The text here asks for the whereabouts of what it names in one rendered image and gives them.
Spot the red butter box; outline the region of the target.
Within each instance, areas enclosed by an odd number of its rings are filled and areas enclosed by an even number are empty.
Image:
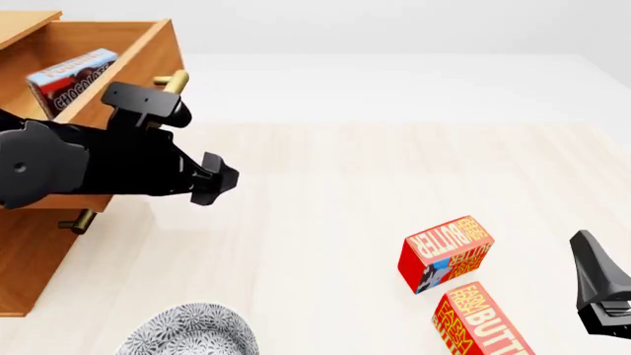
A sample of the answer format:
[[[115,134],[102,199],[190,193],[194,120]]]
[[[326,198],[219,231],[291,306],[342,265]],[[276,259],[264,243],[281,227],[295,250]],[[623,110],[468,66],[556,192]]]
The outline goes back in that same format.
[[[535,355],[479,282],[446,292],[432,322],[452,355]]]
[[[466,215],[407,237],[398,271],[416,295],[479,268],[495,240]]]

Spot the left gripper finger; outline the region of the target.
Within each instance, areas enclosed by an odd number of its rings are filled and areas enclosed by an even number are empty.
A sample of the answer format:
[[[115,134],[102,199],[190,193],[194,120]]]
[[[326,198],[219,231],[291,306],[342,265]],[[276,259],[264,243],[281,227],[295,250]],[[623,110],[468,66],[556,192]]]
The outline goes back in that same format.
[[[190,202],[197,205],[211,205],[222,194],[222,184],[217,180],[196,182],[191,190]]]
[[[228,191],[238,183],[239,172],[214,153],[204,153],[202,168],[210,174],[212,191]]]

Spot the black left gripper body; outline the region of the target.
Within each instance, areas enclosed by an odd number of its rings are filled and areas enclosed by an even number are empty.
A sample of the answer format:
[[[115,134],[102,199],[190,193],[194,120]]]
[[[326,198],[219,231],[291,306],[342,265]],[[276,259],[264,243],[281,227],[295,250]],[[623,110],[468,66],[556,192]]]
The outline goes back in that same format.
[[[189,193],[206,172],[163,129],[104,132],[89,144],[89,194]]]

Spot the chocolate pudding box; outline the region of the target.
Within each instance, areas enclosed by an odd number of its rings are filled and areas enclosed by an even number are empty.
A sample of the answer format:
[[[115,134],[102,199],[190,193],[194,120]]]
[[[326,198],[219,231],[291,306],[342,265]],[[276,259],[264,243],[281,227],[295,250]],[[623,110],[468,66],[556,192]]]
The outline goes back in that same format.
[[[46,118],[53,120],[87,90],[118,58],[109,49],[95,49],[47,67],[26,78]]]

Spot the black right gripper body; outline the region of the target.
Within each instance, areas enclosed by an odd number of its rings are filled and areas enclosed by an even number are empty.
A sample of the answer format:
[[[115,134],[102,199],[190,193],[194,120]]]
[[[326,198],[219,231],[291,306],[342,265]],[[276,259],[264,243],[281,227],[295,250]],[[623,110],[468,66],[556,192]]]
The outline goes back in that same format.
[[[610,284],[601,289],[579,282],[577,310],[589,334],[631,338],[631,286]]]

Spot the wooden drawer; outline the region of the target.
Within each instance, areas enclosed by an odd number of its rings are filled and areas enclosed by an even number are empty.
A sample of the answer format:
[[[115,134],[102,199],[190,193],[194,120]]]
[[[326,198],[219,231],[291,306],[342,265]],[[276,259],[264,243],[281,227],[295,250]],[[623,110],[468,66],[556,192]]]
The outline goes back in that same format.
[[[99,79],[51,121],[97,129],[158,129],[162,123],[171,126],[189,123],[190,114],[180,95],[158,90],[153,82],[156,76],[172,76],[176,70],[183,70],[169,21],[54,22],[48,27],[45,39],[45,52],[53,60],[47,67],[100,48],[118,54]]]

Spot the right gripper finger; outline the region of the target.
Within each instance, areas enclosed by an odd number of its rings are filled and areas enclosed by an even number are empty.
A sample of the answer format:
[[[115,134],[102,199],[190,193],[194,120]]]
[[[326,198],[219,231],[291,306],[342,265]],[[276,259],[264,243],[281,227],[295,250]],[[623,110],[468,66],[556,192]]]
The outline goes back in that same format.
[[[577,272],[577,307],[631,301],[631,276],[608,256],[596,238],[580,230],[570,239]]]

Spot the wooden cabinet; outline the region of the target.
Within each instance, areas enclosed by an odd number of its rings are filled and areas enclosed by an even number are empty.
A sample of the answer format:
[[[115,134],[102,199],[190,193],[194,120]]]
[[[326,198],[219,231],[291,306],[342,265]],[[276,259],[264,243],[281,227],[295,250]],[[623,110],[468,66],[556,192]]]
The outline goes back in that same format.
[[[22,117],[45,118],[25,77],[52,63],[48,27],[61,11],[0,11],[0,108]],[[22,318],[76,240],[61,221],[86,207],[104,209],[106,197],[53,195],[23,209],[0,206],[0,318]]]

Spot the grey patterned bowl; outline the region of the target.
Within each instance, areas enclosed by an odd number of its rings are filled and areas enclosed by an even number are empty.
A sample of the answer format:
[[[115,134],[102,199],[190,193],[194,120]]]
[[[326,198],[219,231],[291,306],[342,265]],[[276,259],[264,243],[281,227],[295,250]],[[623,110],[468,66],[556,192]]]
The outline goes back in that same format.
[[[220,304],[183,304],[134,330],[114,355],[260,355],[245,319]]]

